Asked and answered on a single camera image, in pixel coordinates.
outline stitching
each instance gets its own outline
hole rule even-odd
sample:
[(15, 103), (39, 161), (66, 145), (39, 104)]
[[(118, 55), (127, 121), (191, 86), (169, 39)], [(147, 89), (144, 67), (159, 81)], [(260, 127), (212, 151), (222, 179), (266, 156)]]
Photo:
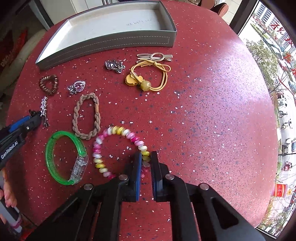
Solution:
[[(170, 37), (164, 37), (164, 36), (137, 36), (137, 37), (127, 37), (127, 38), (119, 38), (119, 39), (129, 39), (129, 38), (148, 38), (148, 37), (150, 37), (150, 38), (168, 38), (168, 42), (167, 42), (167, 43), (134, 43), (134, 44), (168, 44), (169, 41), (170, 41)], [(97, 43), (89, 44), (89, 45), (86, 45), (86, 46), (82, 46), (82, 47), (79, 47), (79, 48), (73, 49), (73, 50), (71, 50), (71, 51), (68, 51), (68, 52), (66, 52), (66, 53), (63, 53), (63, 54), (61, 54), (61, 55), (58, 55), (58, 56), (56, 56), (56, 57), (54, 57), (54, 58), (52, 58), (52, 59), (49, 59), (49, 60), (45, 61), (45, 63), (47, 63), (47, 62), (49, 62), (49, 61), (52, 61), (52, 60), (54, 60), (55, 58), (58, 58), (58, 57), (60, 57), (60, 56), (62, 56), (62, 55), (64, 55), (64, 54), (70, 53), (70, 52), (72, 52), (72, 51), (75, 51), (75, 50), (78, 50), (78, 49), (81, 49), (81, 48), (85, 48), (85, 47), (87, 47), (87, 46), (91, 46), (91, 45), (94, 45), (94, 44), (100, 44), (100, 43), (104, 43), (104, 42), (108, 42), (108, 41), (113, 41), (113, 40), (119, 40), (119, 39), (110, 39), (110, 40), (101, 41), (101, 42), (97, 42)], [(110, 47), (116, 47), (116, 46), (123, 46), (123, 45), (126, 45), (126, 44), (122, 44), (122, 45), (113, 45), (113, 46), (108, 46), (108, 47), (98, 48), (98, 49), (94, 49), (94, 50), (99, 50), (99, 49), (104, 49), (104, 48), (110, 48)]]

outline silver brooch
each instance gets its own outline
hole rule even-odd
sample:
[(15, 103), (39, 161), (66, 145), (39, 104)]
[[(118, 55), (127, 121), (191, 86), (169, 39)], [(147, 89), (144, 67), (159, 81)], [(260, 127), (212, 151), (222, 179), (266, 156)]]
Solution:
[(116, 73), (120, 74), (123, 69), (126, 67), (123, 65), (123, 62), (116, 60), (107, 60), (105, 61), (105, 66), (108, 70), (114, 70)]
[(71, 95), (77, 94), (84, 90), (85, 81), (79, 80), (76, 81), (74, 84), (67, 87), (67, 90), (70, 92)]
[(47, 118), (47, 97), (44, 96), (44, 98), (41, 100), (41, 115), (40, 116), (44, 116), (44, 125), (45, 127), (49, 126), (48, 123), (48, 118)]

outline red speckled table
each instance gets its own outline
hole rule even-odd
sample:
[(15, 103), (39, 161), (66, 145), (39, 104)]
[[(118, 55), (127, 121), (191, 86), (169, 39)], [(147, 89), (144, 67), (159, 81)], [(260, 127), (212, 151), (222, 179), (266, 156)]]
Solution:
[[(95, 92), (100, 101), (101, 127), (120, 125), (137, 131), (159, 160), (184, 181), (209, 183), (252, 225), (263, 217), (272, 189), (277, 163), (277, 136), (273, 105), (263, 77), (251, 54), (217, 14), (198, 6), (164, 1), (177, 26), (173, 48), (135, 47), (106, 51), (78, 58), (45, 72), (35, 60), (60, 24), (53, 26), (29, 57), (18, 80), (7, 124), (38, 110), (44, 93), (38, 80), (48, 74), (59, 77), (58, 93), (48, 99), (49, 128), (28, 135), (26, 145), (8, 163), (9, 178), (18, 207), (40, 224), (85, 183), (104, 183), (92, 163), (94, 138), (83, 141), (89, 165), (83, 180), (62, 186), (45, 165), (45, 145), (59, 130), (72, 131), (73, 109), (80, 94), (70, 96), (66, 86), (85, 80), (83, 94)], [(141, 92), (124, 84), (136, 54), (173, 54), (167, 86), (160, 91)], [(124, 60), (122, 74), (108, 72), (105, 60)], [(161, 73), (153, 67), (138, 70), (157, 86)], [(85, 101), (78, 126), (93, 129), (94, 107)], [(120, 172), (136, 148), (126, 139), (112, 136), (102, 154), (109, 169)], [(70, 175), (76, 159), (74, 145), (61, 138), (54, 151), (64, 176)], [(124, 203), (120, 240), (170, 240), (168, 203), (152, 200), (151, 177), (141, 183), (141, 200)]]

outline yellow cord bracelet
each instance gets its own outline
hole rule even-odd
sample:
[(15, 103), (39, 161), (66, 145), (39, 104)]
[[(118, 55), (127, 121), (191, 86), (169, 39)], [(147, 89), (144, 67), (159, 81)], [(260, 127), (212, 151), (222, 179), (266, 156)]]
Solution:
[[(150, 66), (150, 65), (153, 65), (157, 68), (159, 68), (162, 73), (163, 73), (163, 78), (161, 80), (161, 84), (160, 86), (154, 88), (154, 87), (151, 87), (151, 83), (147, 80), (144, 80), (142, 76), (138, 76), (136, 73), (135, 73), (135, 68), (138, 67), (138, 66), (141, 66), (141, 67), (145, 67), (145, 66)], [(140, 85), (141, 89), (143, 91), (148, 91), (148, 90), (151, 90), (151, 91), (160, 91), (162, 90), (167, 81), (168, 81), (168, 74), (167, 72), (171, 71), (171, 68), (169, 65), (167, 64), (160, 64), (156, 61), (152, 61), (152, 60), (148, 60), (148, 59), (142, 59), (142, 61), (136, 65), (134, 65), (132, 68), (131, 68), (131, 73), (129, 75), (126, 76), (126, 84), (128, 86), (135, 86), (135, 85)]]

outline gray tray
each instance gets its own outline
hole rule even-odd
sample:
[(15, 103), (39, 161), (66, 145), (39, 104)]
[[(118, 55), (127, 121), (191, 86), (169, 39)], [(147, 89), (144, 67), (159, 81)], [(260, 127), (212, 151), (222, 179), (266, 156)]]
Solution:
[(100, 6), (67, 19), (36, 60), (41, 70), (110, 49), (172, 47), (176, 26), (160, 1), (130, 1)]

